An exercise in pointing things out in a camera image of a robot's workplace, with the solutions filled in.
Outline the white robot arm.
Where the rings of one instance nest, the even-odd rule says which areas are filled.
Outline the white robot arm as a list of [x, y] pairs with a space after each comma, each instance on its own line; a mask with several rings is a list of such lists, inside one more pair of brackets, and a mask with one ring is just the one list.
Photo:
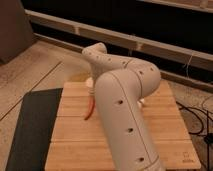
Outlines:
[[107, 52], [97, 43], [82, 50], [92, 70], [93, 92], [117, 171], [165, 171], [138, 102], [160, 85], [151, 62]]

